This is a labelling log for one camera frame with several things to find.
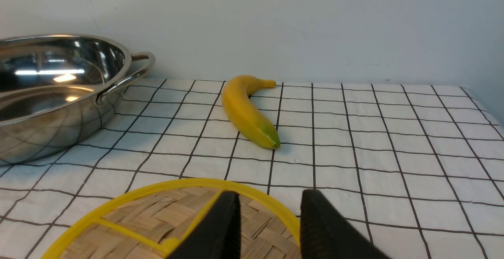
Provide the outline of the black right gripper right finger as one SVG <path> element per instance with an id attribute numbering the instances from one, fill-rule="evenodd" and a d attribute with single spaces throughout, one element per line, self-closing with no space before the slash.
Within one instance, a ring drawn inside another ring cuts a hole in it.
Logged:
<path id="1" fill-rule="evenodd" d="M 303 259 L 389 258 L 347 222 L 319 190 L 304 190 L 300 209 Z"/>

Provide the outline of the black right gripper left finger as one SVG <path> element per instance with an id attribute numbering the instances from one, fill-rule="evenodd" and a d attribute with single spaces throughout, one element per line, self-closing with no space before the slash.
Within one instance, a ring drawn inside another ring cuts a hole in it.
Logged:
<path id="1" fill-rule="evenodd" d="M 224 191 L 195 229 L 168 259 L 239 259 L 241 257 L 241 204 L 238 194 Z"/>

